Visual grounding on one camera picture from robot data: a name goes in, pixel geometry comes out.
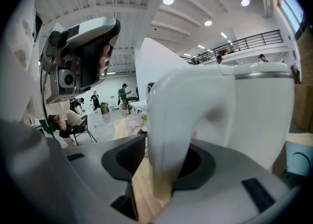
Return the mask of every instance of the flower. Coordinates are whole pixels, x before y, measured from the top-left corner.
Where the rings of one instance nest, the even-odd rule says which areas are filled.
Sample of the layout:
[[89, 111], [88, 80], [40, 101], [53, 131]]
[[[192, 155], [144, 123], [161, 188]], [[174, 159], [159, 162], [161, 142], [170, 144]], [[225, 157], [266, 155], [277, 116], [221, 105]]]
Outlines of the flower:
[[143, 133], [146, 134], [147, 128], [147, 115], [143, 112], [136, 113], [132, 111], [132, 114], [127, 116], [126, 126], [128, 131], [133, 134]]

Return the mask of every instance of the balcony railing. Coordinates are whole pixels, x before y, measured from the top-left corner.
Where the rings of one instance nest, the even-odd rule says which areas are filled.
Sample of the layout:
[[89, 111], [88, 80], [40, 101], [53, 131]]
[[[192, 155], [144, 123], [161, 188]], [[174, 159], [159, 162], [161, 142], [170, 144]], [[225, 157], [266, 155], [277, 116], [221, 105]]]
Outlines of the balcony railing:
[[265, 32], [262, 34], [256, 34], [253, 36], [249, 36], [240, 40], [236, 40], [232, 43], [227, 43], [222, 46], [219, 46], [217, 48], [211, 49], [211, 51], [205, 52], [203, 54], [198, 55], [196, 58], [189, 59], [188, 62], [192, 62], [193, 65], [200, 64], [203, 62], [207, 62], [209, 60], [212, 60], [216, 58], [219, 54], [222, 55], [221, 52], [224, 52], [226, 54], [231, 54], [234, 52], [258, 47], [258, 46], [264, 46], [264, 45], [270, 45], [270, 44], [276, 44], [276, 43], [282, 43], [283, 39], [280, 35], [280, 30], [274, 30]]

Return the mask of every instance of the black chair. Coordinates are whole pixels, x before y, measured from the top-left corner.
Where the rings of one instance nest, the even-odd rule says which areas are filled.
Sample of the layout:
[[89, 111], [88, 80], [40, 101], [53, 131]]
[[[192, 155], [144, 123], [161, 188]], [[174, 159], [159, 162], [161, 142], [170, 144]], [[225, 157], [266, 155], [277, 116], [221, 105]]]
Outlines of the black chair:
[[77, 133], [73, 134], [77, 146], [79, 146], [79, 144], [77, 142], [76, 136], [80, 136], [83, 133], [89, 134], [89, 136], [93, 138], [95, 142], [97, 142], [97, 140], [92, 136], [92, 134], [88, 130], [88, 115], [84, 115], [81, 119], [83, 120], [83, 122], [78, 125]]

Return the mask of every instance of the window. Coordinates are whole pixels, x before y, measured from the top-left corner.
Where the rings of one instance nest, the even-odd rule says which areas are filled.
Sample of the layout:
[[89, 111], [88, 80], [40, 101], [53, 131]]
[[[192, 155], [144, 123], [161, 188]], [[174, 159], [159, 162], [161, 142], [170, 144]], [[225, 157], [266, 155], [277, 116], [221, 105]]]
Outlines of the window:
[[300, 24], [304, 19], [303, 9], [297, 0], [280, 0], [280, 6], [296, 33], [300, 29]]

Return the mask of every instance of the ceiling light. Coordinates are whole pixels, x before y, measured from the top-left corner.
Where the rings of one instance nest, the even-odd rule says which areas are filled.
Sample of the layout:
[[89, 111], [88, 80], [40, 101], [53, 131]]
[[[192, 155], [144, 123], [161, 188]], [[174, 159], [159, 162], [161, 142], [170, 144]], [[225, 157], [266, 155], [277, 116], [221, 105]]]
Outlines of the ceiling light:
[[242, 0], [242, 1], [241, 1], [241, 6], [246, 7], [246, 6], [248, 6], [249, 4], [250, 4], [250, 0]]
[[212, 25], [212, 21], [206, 21], [206, 22], [204, 23], [204, 25], [210, 26], [210, 25]]
[[174, 0], [163, 0], [163, 3], [165, 5], [171, 5], [174, 2]]

